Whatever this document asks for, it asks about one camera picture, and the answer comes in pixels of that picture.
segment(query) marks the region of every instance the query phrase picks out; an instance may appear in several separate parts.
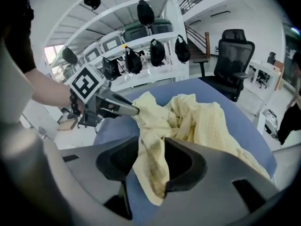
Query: blue table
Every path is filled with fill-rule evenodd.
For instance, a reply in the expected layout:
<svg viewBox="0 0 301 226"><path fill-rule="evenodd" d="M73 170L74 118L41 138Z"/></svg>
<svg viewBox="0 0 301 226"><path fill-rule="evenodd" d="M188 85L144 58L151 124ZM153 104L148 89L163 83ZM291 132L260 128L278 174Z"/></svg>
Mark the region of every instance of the blue table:
<svg viewBox="0 0 301 226"><path fill-rule="evenodd" d="M219 103L224 110L229 133L273 177L277 163L269 146L243 112L220 92L199 79L190 79L153 87L149 90L142 89L127 96L127 98L132 101L146 91L149 91L156 98L157 104L162 106L166 105L173 96L178 94L196 94L198 102ZM102 144L134 136L139 136L139 128L133 118L129 116L121 116L116 119L107 118L97 133L94 144ZM133 170L127 177L127 194L133 213L133 221L136 224L145 222L158 209L157 206L151 204L147 199Z"/></svg>

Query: person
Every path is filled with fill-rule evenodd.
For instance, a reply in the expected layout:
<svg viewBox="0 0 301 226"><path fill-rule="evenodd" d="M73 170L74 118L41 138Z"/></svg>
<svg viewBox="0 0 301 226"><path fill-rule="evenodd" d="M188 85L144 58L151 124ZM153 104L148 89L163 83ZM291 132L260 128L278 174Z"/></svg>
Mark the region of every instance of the person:
<svg viewBox="0 0 301 226"><path fill-rule="evenodd" d="M31 21L33 10L28 2L25 3L24 13L18 19L6 23L2 29L1 39L16 65L32 84L34 93L32 99L44 104L57 107L70 107L71 93L67 85L59 83L37 70L31 49ZM77 100L78 109L83 113L84 105Z"/></svg>
<svg viewBox="0 0 301 226"><path fill-rule="evenodd" d="M279 131L272 135L281 145L293 130L301 130L301 50L295 52L292 64L295 66L297 76L296 93L287 105Z"/></svg>

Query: chair seat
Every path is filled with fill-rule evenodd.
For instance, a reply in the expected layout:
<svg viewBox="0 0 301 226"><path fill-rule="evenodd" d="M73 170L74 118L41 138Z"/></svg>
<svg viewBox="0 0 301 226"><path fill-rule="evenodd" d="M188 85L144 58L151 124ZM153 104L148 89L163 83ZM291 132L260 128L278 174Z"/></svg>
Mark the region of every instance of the chair seat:
<svg viewBox="0 0 301 226"><path fill-rule="evenodd" d="M225 85L224 81L220 81L215 76L200 77L199 79L205 82L206 84L210 85L211 87L215 88L217 91L219 91L229 99L232 99L236 95L238 90L230 84Z"/></svg>

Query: crumpled fabric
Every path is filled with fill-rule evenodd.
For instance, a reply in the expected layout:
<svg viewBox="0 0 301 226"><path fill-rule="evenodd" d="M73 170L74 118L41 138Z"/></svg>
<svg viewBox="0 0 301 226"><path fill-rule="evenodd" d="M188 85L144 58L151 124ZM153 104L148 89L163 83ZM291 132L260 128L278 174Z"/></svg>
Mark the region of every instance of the crumpled fabric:
<svg viewBox="0 0 301 226"><path fill-rule="evenodd" d="M165 137L181 139L228 152L269 178L252 154L229 134L224 111L214 103L198 103L195 94L177 95L164 107L146 92L133 102L139 108L133 116L140 129L138 157L133 169L151 203L160 205L169 181L165 161Z"/></svg>

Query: black bracelet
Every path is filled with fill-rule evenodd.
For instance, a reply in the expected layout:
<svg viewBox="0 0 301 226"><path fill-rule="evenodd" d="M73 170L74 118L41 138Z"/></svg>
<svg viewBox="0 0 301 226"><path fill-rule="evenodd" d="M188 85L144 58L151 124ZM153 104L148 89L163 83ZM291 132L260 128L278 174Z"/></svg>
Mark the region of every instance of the black bracelet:
<svg viewBox="0 0 301 226"><path fill-rule="evenodd" d="M72 109L72 113L76 116L80 116L80 111L79 111L79 106L77 105L77 97L75 92L70 89L70 100L71 100L71 109Z"/></svg>

